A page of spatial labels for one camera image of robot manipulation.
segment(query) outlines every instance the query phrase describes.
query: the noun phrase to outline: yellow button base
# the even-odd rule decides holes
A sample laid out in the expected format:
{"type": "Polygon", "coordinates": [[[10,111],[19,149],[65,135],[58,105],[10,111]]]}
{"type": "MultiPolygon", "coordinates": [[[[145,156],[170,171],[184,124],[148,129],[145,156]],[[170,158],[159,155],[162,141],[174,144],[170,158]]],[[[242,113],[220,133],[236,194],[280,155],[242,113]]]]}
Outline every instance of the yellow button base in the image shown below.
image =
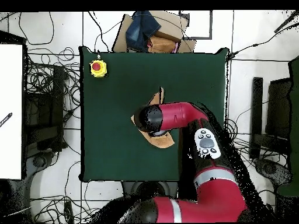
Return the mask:
{"type": "Polygon", "coordinates": [[[96,77],[96,78],[102,78],[105,76],[105,74],[107,73],[107,66],[106,66],[106,63],[103,61],[103,60],[94,60],[92,61],[90,64],[91,66],[91,74],[96,77]],[[94,63],[98,63],[100,64],[100,70],[98,71],[95,71],[93,68],[92,68],[92,65],[94,63]]]}

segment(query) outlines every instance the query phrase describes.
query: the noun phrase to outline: green tabletop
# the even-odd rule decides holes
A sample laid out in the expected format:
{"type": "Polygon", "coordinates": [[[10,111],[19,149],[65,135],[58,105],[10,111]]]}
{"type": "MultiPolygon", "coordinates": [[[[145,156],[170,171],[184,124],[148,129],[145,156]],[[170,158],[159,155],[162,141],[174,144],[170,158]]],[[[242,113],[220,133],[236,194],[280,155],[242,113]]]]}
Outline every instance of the green tabletop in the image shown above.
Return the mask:
{"type": "Polygon", "coordinates": [[[165,89],[166,102],[202,102],[224,121],[225,57],[217,54],[101,53],[108,77],[94,78],[96,54],[80,47],[83,66],[84,152],[81,178],[89,180],[179,180],[178,130],[175,144],[152,146],[131,121],[137,108],[165,89]]]}

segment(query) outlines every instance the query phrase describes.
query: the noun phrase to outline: whiteboard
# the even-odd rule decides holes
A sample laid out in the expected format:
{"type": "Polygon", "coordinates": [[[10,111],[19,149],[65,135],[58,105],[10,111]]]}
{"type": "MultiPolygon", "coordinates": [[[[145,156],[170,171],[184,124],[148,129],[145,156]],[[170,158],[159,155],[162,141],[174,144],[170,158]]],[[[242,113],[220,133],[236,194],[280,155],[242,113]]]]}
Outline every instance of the whiteboard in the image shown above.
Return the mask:
{"type": "Polygon", "coordinates": [[[0,179],[21,179],[22,170],[22,61],[21,45],[0,44],[0,179]]]}

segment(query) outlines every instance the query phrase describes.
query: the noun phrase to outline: emergency stop button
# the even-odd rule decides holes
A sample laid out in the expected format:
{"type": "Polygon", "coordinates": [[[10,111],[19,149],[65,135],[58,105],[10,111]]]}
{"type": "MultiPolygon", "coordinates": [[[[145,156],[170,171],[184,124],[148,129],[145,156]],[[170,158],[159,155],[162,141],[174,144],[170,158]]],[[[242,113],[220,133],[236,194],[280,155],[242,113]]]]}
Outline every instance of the emergency stop button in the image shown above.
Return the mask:
{"type": "Polygon", "coordinates": [[[92,65],[92,68],[95,70],[95,71],[99,71],[100,70],[100,64],[98,62],[94,63],[92,65]]]}
{"type": "Polygon", "coordinates": [[[102,78],[107,74],[107,65],[103,60],[94,60],[89,65],[94,77],[102,78]]]}

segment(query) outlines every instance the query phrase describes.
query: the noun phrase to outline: blue cloth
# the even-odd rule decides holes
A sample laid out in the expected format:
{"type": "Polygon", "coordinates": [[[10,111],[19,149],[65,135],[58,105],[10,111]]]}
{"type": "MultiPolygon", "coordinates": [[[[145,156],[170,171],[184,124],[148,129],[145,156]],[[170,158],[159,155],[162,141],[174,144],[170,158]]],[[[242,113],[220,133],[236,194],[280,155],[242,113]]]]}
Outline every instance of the blue cloth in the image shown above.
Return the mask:
{"type": "Polygon", "coordinates": [[[160,28],[161,25],[146,11],[136,11],[132,16],[133,22],[126,31],[126,42],[128,48],[147,52],[147,41],[160,28]]]}

